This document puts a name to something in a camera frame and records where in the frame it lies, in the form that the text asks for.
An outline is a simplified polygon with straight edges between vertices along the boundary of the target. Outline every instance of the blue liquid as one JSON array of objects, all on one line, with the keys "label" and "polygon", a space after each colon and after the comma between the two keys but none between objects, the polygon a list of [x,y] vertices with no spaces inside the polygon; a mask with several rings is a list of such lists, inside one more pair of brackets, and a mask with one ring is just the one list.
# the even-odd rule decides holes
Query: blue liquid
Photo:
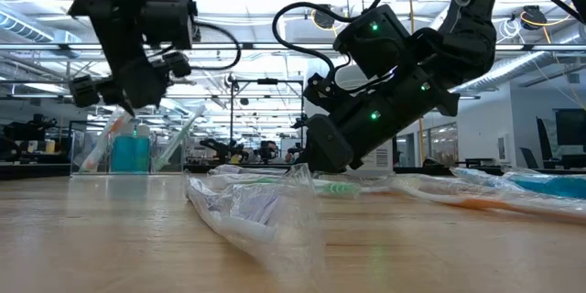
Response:
[{"label": "blue liquid", "polygon": [[112,146],[112,172],[135,171],[136,143],[133,136],[118,136]]},{"label": "blue liquid", "polygon": [[150,139],[140,136],[135,138],[135,171],[148,172],[148,161],[150,160]]}]

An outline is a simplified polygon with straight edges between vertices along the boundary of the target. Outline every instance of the computer monitor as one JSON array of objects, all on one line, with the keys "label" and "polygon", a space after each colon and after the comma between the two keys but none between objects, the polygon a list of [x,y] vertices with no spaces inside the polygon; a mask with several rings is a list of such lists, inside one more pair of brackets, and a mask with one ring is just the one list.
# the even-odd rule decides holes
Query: computer monitor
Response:
[{"label": "computer monitor", "polygon": [[586,111],[582,109],[556,110],[558,145],[586,146]]}]

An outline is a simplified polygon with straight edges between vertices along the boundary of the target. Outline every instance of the blue bottle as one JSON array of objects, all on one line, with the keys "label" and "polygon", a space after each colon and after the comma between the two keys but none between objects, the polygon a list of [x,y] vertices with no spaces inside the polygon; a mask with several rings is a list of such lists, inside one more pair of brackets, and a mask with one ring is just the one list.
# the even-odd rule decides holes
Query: blue bottle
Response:
[{"label": "blue bottle", "polygon": [[132,173],[135,171],[135,125],[127,123],[121,134],[114,139],[110,170],[115,173]]},{"label": "blue bottle", "polygon": [[150,128],[147,125],[136,127],[135,138],[135,172],[148,173],[150,161]]}]

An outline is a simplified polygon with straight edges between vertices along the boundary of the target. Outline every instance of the wooden table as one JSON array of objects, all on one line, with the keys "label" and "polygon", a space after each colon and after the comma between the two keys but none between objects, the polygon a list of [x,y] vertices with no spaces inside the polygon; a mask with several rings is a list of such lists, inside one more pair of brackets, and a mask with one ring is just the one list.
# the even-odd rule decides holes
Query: wooden table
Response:
[{"label": "wooden table", "polygon": [[[334,292],[583,292],[586,226],[402,197],[322,200]],[[1,292],[278,292],[177,182],[0,183]]]}]

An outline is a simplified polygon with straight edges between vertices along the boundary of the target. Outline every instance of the window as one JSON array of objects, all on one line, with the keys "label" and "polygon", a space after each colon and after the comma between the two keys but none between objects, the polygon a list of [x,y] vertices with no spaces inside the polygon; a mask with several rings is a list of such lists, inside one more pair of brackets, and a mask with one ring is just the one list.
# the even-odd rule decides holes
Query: window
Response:
[{"label": "window", "polygon": [[444,166],[455,166],[458,161],[458,126],[453,123],[428,130],[430,155]]}]

